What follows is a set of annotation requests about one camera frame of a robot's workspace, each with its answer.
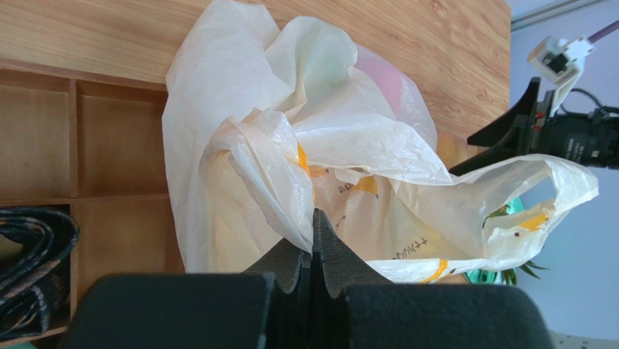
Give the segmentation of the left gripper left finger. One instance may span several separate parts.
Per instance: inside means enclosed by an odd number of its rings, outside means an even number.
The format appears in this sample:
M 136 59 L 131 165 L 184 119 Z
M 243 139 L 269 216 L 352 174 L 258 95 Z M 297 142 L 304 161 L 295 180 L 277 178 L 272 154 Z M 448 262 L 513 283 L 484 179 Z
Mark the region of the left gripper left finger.
M 242 274 L 272 274 L 286 294 L 305 292 L 310 286 L 311 255 L 285 239 L 245 269 Z

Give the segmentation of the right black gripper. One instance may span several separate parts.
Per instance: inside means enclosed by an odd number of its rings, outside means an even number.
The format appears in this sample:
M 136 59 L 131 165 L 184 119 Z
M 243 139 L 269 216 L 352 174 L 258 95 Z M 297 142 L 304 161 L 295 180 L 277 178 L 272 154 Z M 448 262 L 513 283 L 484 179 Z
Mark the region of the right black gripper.
M 532 77 L 521 98 L 503 115 L 467 138 L 468 145 L 492 147 L 527 116 L 515 148 L 488 148 L 455 165 L 449 173 L 465 175 L 531 153 L 555 156 L 585 167 L 618 168 L 618 108 L 599 105 L 588 113 L 549 115 L 549 101 L 538 102 L 540 77 Z

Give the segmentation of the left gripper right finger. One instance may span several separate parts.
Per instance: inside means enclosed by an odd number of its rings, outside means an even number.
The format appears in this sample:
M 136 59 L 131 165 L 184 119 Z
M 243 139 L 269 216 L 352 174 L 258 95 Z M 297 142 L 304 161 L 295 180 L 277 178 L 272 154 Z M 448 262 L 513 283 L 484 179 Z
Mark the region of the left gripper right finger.
M 323 210 L 314 211 L 312 226 L 312 262 L 327 297 L 337 298 L 348 286 L 391 284 L 336 235 Z

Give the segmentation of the banana print plastic bag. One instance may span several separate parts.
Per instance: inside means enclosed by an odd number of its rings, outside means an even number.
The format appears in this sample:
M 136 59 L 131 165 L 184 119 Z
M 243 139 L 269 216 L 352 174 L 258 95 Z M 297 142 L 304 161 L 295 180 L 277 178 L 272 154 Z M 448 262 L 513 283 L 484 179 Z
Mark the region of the banana print plastic bag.
M 281 239 L 310 252 L 313 214 L 396 283 L 516 268 L 598 195 L 571 161 L 526 155 L 449 173 L 416 85 L 394 99 L 346 32 L 284 28 L 262 5 L 213 1 L 167 75 L 169 197 L 188 273 L 240 272 Z

